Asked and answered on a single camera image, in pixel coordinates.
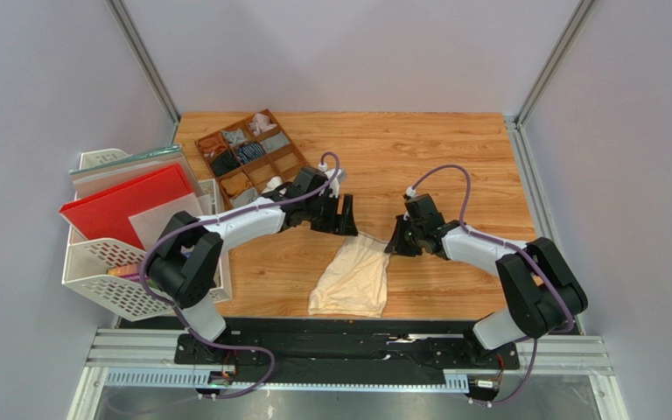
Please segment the white underwear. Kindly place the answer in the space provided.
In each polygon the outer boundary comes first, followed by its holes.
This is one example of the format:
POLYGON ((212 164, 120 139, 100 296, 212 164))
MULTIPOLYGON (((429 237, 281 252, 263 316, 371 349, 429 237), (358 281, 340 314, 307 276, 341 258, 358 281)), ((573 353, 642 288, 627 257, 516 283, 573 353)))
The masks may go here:
POLYGON ((284 183, 284 181, 281 177, 275 176, 267 182, 266 186, 262 190, 262 193, 273 192, 278 187, 280 187, 283 183, 284 183))

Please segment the beige boxer shorts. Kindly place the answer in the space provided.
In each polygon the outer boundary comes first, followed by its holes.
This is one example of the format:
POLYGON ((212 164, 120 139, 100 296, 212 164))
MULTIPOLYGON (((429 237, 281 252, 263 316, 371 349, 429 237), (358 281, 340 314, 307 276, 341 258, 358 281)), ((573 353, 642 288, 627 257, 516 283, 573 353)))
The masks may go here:
POLYGON ((308 314, 379 318, 388 301, 390 255, 385 241, 348 236, 308 299, 308 314))

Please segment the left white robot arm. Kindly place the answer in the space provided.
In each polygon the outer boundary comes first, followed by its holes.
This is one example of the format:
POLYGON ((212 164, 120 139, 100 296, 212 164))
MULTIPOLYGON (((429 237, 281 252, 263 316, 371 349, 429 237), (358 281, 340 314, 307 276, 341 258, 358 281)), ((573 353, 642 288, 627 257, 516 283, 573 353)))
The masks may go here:
POLYGON ((209 292, 221 258, 229 250, 304 222, 320 233, 358 234, 353 197, 340 195, 338 175, 338 171, 326 173, 306 166, 291 182, 246 206, 203 217, 175 213, 141 262, 141 285, 168 304, 198 340, 215 341, 226 323, 209 292))

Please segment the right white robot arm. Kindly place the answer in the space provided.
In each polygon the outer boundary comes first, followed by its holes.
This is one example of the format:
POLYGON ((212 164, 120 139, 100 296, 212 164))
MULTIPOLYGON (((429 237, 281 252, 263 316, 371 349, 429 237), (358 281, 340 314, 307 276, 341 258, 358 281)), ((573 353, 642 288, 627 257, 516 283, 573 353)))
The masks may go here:
POLYGON ((387 253, 466 263, 499 278, 505 308, 478 320, 465 336, 495 350, 523 339, 574 330, 588 299, 557 245, 540 237, 512 241, 486 234, 459 220, 447 221, 428 194, 406 197, 387 253))

